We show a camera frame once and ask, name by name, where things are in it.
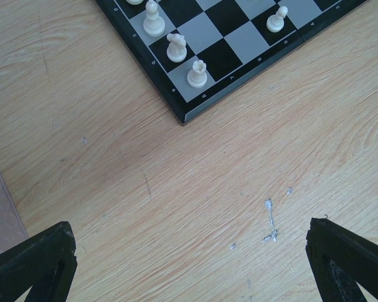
wood grain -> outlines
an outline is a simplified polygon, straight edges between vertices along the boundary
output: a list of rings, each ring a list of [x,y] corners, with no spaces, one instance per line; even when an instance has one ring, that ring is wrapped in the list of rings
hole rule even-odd
[[[94,1],[2,0],[0,170],[69,301],[320,301],[312,217],[378,244],[378,0],[185,127]]]

white pawn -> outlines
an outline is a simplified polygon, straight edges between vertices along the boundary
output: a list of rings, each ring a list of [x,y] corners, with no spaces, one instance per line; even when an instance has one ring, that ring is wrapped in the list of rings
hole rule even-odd
[[[278,31],[282,30],[282,28],[284,27],[284,18],[287,16],[288,12],[289,10],[286,6],[280,7],[276,14],[270,16],[267,19],[267,29],[272,33],[277,33]]]
[[[179,33],[168,33],[166,39],[170,42],[166,49],[168,58],[175,63],[182,62],[188,53],[185,37]]]
[[[131,5],[139,5],[143,0],[126,0]]]
[[[154,0],[146,3],[147,16],[144,19],[144,31],[149,36],[160,36],[165,30],[165,21],[158,13],[158,4]]]
[[[194,61],[192,69],[188,72],[188,83],[194,88],[201,88],[207,82],[206,63],[202,60]]]

